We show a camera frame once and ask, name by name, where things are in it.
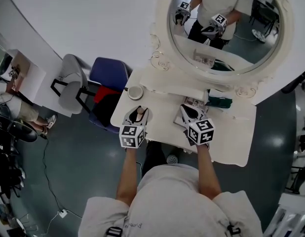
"person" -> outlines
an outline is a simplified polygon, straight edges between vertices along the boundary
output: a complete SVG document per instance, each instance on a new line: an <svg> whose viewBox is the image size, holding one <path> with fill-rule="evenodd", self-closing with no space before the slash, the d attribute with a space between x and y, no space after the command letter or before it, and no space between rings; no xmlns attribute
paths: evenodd
<svg viewBox="0 0 305 237"><path fill-rule="evenodd" d="M236 29L236 23L240 20L242 14L251 15L253 0L191 0L191 10L199 6L197 11L197 20L193 24L189 39L205 43L207 36L201 34L203 28L209 26L211 18L221 14L227 19L227 27L220 38L211 40L210 46L217 49L223 49L233 37Z"/></svg>
<svg viewBox="0 0 305 237"><path fill-rule="evenodd" d="M19 118L46 135L48 129L55 124L57 116L52 115L50 118L43 119L37 110L17 97L16 92L12 89L15 77L13 76L9 83L0 81L0 105L6 104L9 107L13 119Z"/></svg>
<svg viewBox="0 0 305 237"><path fill-rule="evenodd" d="M136 149L128 148L116 198L90 198L78 236L262 237L246 193L222 193L207 146L197 152L199 171L167 164L161 144L149 142L137 187Z"/></svg>

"gray floor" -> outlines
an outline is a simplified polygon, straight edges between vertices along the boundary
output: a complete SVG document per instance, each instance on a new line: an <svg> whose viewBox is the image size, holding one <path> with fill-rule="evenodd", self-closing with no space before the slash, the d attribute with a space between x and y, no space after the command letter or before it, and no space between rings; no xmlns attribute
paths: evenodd
<svg viewBox="0 0 305 237"><path fill-rule="evenodd" d="M42 108L44 116L50 111ZM244 168L214 163L223 191L245 190L265 229L277 208L289 176L296 137L294 93L276 93L258 105L254 139L248 165ZM114 198L124 150L118 135L106 132L88 121L85 111L72 118L59 116L48 135L46 164L51 186L68 210L83 214L86 201L94 196ZM43 173L42 156L46 141L18 143L27 174L21 198L12 197L17 216L30 213L31 223L43 233L57 213ZM163 146L165 154L172 147ZM137 154L144 162L145 145ZM181 154L180 163L197 167L196 155ZM74 237L80 219L56 217L50 236Z"/></svg>

